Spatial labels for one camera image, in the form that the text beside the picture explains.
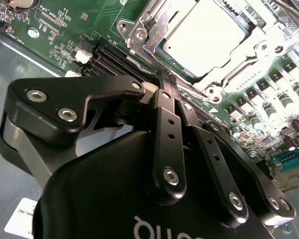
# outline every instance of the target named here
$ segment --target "silver screw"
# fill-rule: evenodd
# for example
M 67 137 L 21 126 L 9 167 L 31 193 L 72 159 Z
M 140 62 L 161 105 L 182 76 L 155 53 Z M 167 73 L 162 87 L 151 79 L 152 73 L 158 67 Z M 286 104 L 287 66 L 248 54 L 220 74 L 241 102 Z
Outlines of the silver screw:
M 40 32 L 37 29 L 35 29 L 34 27 L 30 27 L 28 29 L 28 35 L 31 38 L 38 38 L 40 36 Z
M 170 99 L 170 96 L 169 96 L 169 94 L 168 94 L 168 93 L 166 93 L 166 92 L 163 92 L 163 96 L 164 96 L 166 99 Z
M 141 33 L 141 32 L 138 32 L 137 34 L 136 34 L 136 37 L 139 39 L 139 40 L 143 40 L 143 33 Z
M 250 152 L 249 156 L 250 156 L 251 158 L 256 158 L 256 157 L 257 157 L 257 152 L 252 151 L 252 152 Z
M 26 92 L 26 96 L 33 102 L 45 102 L 48 99 L 46 94 L 39 90 L 29 90 Z
M 172 170 L 171 168 L 166 168 L 164 170 L 164 179 L 173 186 L 179 184 L 179 177 L 178 174 Z
M 215 131 L 219 131 L 217 125 L 215 125 L 214 123 L 212 123 L 210 126 L 211 126 Z
M 284 206 L 288 211 L 291 210 L 289 204 L 288 204 L 284 199 L 280 198 L 280 201 L 281 201 L 281 203 L 283 204 L 283 206 Z
M 275 48 L 275 53 L 276 53 L 276 54 L 282 53 L 283 50 L 284 50 L 284 47 L 283 47 L 283 46 L 277 46 L 277 47 Z
M 191 111 L 191 110 L 192 110 L 192 107 L 191 107 L 188 103 L 185 103 L 185 104 L 184 104 L 184 107 L 185 107 L 188 111 Z
M 237 210 L 239 210 L 239 211 L 243 210 L 243 203 L 242 203 L 242 201 L 240 200 L 240 198 L 237 197 L 236 194 L 234 194 L 234 193 L 230 193 L 230 194 L 229 194 L 229 200 L 230 200 L 230 202 L 232 203 L 232 205 L 234 205 L 234 207 L 235 207 Z
M 283 230 L 283 233 L 284 233 L 284 234 L 287 234 L 287 235 L 289 235 L 289 234 L 291 234 L 291 233 L 293 232 L 293 231 L 291 230 L 291 227 L 289 227 L 288 224 L 283 225 L 282 230 Z
M 128 27 L 126 26 L 125 23 L 121 23 L 119 29 L 121 30 L 121 32 L 126 32 Z
M 273 206 L 274 209 L 276 209 L 276 210 L 280 209 L 278 202 L 274 198 L 270 197 L 269 202 L 270 202 L 271 206 Z
M 75 111 L 69 108 L 59 109 L 58 116 L 67 122 L 73 122 L 77 118 Z
M 134 81 L 132 82 L 132 86 L 134 88 L 136 88 L 136 89 L 140 89 L 141 88 L 141 86 L 138 83 L 134 82 Z

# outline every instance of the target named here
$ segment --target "green circuit board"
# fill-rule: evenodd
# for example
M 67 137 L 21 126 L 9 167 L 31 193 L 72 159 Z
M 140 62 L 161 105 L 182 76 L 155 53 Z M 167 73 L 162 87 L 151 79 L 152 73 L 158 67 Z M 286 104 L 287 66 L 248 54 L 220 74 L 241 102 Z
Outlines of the green circuit board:
M 3 0 L 0 0 L 0 20 L 9 25 L 6 33 L 9 37 L 66 72 L 71 70 L 70 64 L 74 60 L 72 52 L 83 35 L 95 41 L 109 42 L 128 54 L 129 49 L 120 37 L 116 29 L 116 23 L 120 19 L 135 21 L 147 2 L 148 0 L 82 0 L 78 4 L 74 0 L 42 0 L 36 9 L 15 12 Z M 249 89 L 259 91 L 257 83 L 270 81 L 272 75 L 277 72 L 284 73 L 284 77 L 288 80 L 290 86 L 287 90 L 276 89 L 277 98 L 279 95 L 289 94 L 292 92 L 294 85 L 299 84 L 299 77 L 289 77 L 284 71 L 284 68 L 291 63 L 299 63 L 299 26 L 283 10 L 277 9 L 268 2 L 263 0 L 265 6 L 286 26 L 284 34 L 288 40 L 289 48 L 284 56 L 272 61 L 269 69 L 254 68 L 254 71 L 250 72 L 250 76 L 246 78 L 246 82 L 234 84 L 237 85 L 237 88 L 224 89 L 222 92 L 223 100 L 217 105 L 202 100 L 202 98 L 193 95 L 186 89 L 179 89 L 183 97 L 215 121 L 229 129 L 238 126 L 242 131 L 242 137 L 236 139 L 236 141 L 246 153 L 257 152 L 257 156 L 253 158 L 255 162 L 263 159 L 273 160 L 285 153 L 287 149 L 283 146 L 283 137 L 286 134 L 292 139 L 297 137 L 297 133 L 290 128 L 290 121 L 299 120 L 299 112 L 282 111 L 284 114 L 281 116 L 280 123 L 268 122 L 262 109 L 256 107 L 247 97 Z M 248 8 L 248 12 L 257 20 L 259 25 L 264 23 L 253 9 Z M 38 30 L 40 34 L 38 38 L 31 38 L 28 35 L 30 27 Z M 158 50 L 156 56 L 169 64 L 178 75 L 188 81 L 194 83 L 197 80 L 186 74 L 175 61 L 165 58 L 162 51 Z M 133 57 L 151 71 L 155 71 L 141 58 Z M 292 95 L 294 101 L 299 101 L 297 96 Z M 270 103 L 270 99 L 267 99 L 263 94 L 262 97 Z M 240 120 L 233 121 L 234 119 L 229 115 L 227 109 L 231 105 L 237 105 L 240 98 L 247 99 L 254 107 L 254 110 Z M 259 116 L 263 121 L 265 127 L 262 130 L 255 130 L 251 126 L 250 118 L 254 116 Z M 281 134 L 281 129 L 286 125 L 290 128 L 290 131 Z M 268 153 L 266 151 L 268 148 L 273 148 L 274 151 Z
M 71 53 L 85 34 L 93 40 L 106 39 L 128 52 L 116 30 L 118 19 L 135 21 L 147 0 L 42 0 L 37 9 L 16 13 L 0 0 L 0 20 L 11 26 L 11 38 L 65 72 L 70 70 Z M 30 27 L 39 38 L 31 38 Z

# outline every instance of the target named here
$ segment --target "black mounting arm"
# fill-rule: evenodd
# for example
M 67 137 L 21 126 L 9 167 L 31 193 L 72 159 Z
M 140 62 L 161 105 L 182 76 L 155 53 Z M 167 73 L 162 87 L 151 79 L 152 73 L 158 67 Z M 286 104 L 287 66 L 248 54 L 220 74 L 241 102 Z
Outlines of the black mounting arm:
M 111 238 L 93 227 L 82 229 L 94 219 L 79 211 L 89 205 L 91 212 L 107 217 L 102 202 L 121 208 L 112 213 L 122 220 L 131 213 L 167 227 L 190 223 L 185 229 L 197 237 L 230 238 L 248 228 L 270 238 L 263 225 L 294 218 L 291 202 L 222 127 L 212 121 L 201 125 L 194 109 L 179 101 L 176 85 L 162 83 L 164 89 L 158 89 L 119 76 L 21 79 L 9 85 L 0 153 L 45 188 L 35 231 L 44 224 L 44 238 L 79 238 L 78 232 Z M 85 155 L 75 154 L 78 139 L 125 124 L 134 130 Z M 53 213 L 56 205 L 59 214 Z M 71 210 L 80 225 L 73 225 Z M 50 235 L 60 223 L 71 230 Z M 134 237 L 142 238 L 135 228 Z

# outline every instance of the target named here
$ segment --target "mounting hole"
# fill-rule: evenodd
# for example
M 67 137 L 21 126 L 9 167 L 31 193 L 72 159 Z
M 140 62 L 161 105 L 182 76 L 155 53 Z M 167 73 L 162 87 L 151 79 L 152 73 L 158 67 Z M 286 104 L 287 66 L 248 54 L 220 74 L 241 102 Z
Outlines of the mounting hole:
M 175 122 L 174 122 L 172 119 L 168 119 L 168 122 L 169 122 L 170 124 L 175 124 Z
M 284 47 L 283 47 L 283 46 L 277 46 L 277 47 L 275 48 L 275 53 L 276 53 L 276 54 L 282 53 L 283 50 L 284 50 Z
M 168 93 L 163 92 L 162 94 L 163 94 L 163 96 L 164 96 L 166 99 L 170 99 L 170 95 L 169 95 Z
M 121 32 L 126 32 L 127 29 L 128 29 L 128 26 L 126 26 L 125 23 L 121 23 L 121 24 L 119 25 L 119 29 L 120 29 Z
M 214 155 L 214 158 L 215 158 L 217 161 L 220 161 L 220 157 L 218 157 L 217 155 Z
M 172 134 L 172 133 L 169 133 L 169 134 L 168 134 L 168 137 L 170 137 L 171 139 L 175 139 L 175 135 Z
M 219 97 L 216 96 L 216 97 L 213 98 L 213 102 L 217 103 L 217 102 L 219 102 L 219 101 L 220 101 L 220 98 L 219 98 Z

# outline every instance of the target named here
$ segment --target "metal lever arm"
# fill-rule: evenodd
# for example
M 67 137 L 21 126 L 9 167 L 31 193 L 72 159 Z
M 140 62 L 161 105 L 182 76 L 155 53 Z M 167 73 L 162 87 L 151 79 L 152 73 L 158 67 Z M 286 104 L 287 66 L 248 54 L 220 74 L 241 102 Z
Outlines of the metal lever arm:
M 238 187 L 262 223 L 276 226 L 292 220 L 296 212 L 291 202 L 230 136 L 215 122 L 207 121 L 203 127 L 215 136 Z

